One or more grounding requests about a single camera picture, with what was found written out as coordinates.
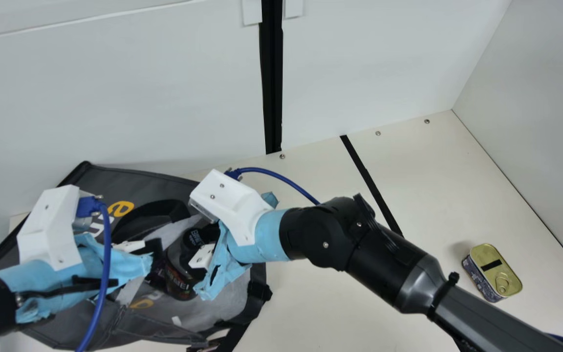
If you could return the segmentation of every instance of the screw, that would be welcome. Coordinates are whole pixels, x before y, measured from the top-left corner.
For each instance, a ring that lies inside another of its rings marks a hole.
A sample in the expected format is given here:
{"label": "screw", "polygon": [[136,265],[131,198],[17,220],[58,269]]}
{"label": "screw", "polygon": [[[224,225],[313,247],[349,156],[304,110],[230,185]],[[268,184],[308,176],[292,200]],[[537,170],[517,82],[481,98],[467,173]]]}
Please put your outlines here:
{"label": "screw", "polygon": [[15,294],[14,295],[14,301],[16,302],[16,306],[21,308],[23,306],[23,297],[21,297],[20,294]]}

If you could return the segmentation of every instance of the white wall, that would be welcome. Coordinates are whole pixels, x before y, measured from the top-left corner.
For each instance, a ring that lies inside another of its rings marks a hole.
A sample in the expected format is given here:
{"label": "white wall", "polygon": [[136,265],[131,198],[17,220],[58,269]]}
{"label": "white wall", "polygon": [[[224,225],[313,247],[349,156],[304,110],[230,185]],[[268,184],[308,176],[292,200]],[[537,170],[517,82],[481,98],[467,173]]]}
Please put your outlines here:
{"label": "white wall", "polygon": [[189,0],[0,0],[0,34]]}
{"label": "white wall", "polygon": [[454,111],[563,245],[563,0],[512,2]]}
{"label": "white wall", "polygon": [[0,241],[83,160],[177,174],[264,154],[258,28],[240,3],[0,36]]}
{"label": "white wall", "polygon": [[451,109],[509,2],[306,0],[283,22],[283,147]]}

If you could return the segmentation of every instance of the white floor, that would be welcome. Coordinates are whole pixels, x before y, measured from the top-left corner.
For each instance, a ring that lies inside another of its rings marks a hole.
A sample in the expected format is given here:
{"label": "white floor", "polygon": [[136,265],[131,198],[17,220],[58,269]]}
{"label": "white floor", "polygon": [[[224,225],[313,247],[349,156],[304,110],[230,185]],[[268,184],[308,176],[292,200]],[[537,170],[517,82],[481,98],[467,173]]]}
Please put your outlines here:
{"label": "white floor", "polygon": [[[523,291],[498,307],[547,332],[563,335],[563,249],[451,111],[349,136],[405,235],[440,260],[460,285],[479,293],[460,261],[489,242],[523,282]],[[219,166],[266,167],[288,176],[315,198],[360,192],[377,205],[338,138],[279,154]],[[198,180],[206,172],[188,177]],[[244,183],[272,190],[280,208],[309,205],[288,186],[261,175]],[[378,221],[384,222],[382,216]],[[274,292],[237,351],[453,352],[453,341],[424,316],[404,316],[349,275],[307,261],[271,263]],[[46,351],[21,334],[2,339],[3,352]],[[139,342],[120,352],[182,351]]]}

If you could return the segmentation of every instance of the black vertical strip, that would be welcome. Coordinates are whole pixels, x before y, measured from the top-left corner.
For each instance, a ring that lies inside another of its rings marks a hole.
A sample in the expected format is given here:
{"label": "black vertical strip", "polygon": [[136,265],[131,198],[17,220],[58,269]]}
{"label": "black vertical strip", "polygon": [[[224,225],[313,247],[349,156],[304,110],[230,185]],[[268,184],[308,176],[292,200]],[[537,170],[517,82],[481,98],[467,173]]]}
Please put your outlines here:
{"label": "black vertical strip", "polygon": [[355,148],[351,144],[349,137],[346,136],[346,134],[344,134],[340,136],[340,139],[342,140],[342,144],[345,145],[346,151],[349,153],[351,160],[353,160],[353,163],[355,163],[355,167],[357,167],[358,171],[362,175],[362,178],[364,179],[364,183],[366,183],[366,186],[368,186],[370,193],[373,194],[373,198],[375,199],[375,202],[377,202],[379,210],[381,210],[382,214],[384,214],[384,218],[388,223],[388,227],[391,230],[393,230],[393,232],[397,232],[397,234],[403,236],[403,233],[401,232],[401,229],[398,227],[398,223],[395,220],[395,217],[390,212],[390,209],[388,209],[388,205],[386,205],[386,202],[384,201],[382,194],[377,189],[377,185],[375,185],[375,181],[373,181],[373,178],[368,173],[368,170],[366,169],[366,167],[364,167],[364,164],[362,163],[362,159],[360,159],[360,156],[355,151]]}
{"label": "black vertical strip", "polygon": [[282,0],[262,0],[260,70],[266,153],[282,150]]}

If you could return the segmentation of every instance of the black bag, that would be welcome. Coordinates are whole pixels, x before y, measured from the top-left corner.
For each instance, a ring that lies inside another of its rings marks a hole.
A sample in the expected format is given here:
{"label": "black bag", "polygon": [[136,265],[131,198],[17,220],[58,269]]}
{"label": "black bag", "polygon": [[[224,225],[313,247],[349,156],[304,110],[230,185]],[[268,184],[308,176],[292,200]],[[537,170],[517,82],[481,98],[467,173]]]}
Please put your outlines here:
{"label": "black bag", "polygon": [[[197,182],[183,178],[108,169],[83,162],[60,186],[69,184],[103,195],[103,201],[109,205],[110,214],[114,217],[113,220],[111,218],[111,227],[115,229],[116,237],[123,232],[121,230],[130,234],[148,232],[196,213],[184,204],[188,203],[190,192]],[[145,207],[136,216],[125,217],[127,220],[119,225],[119,221],[125,219],[123,215],[153,202],[159,206]],[[0,269],[19,263],[16,235],[23,222],[0,244]],[[91,232],[102,230],[103,225],[99,222],[91,228]],[[88,350],[121,346],[143,339],[191,345],[191,351],[216,346],[217,352],[230,352],[272,295],[266,285],[264,264],[253,265],[213,301],[202,301],[199,297],[178,301],[145,282],[137,290],[137,287],[132,287],[136,293],[132,292],[132,299],[128,299],[131,303],[127,305],[115,301],[127,286],[108,296]],[[83,301],[45,323],[27,326],[22,331],[52,348],[74,350],[87,330],[93,310],[93,303]],[[175,316],[179,317],[180,326],[174,323],[172,318]],[[208,341],[211,334],[228,328],[226,337]]]}

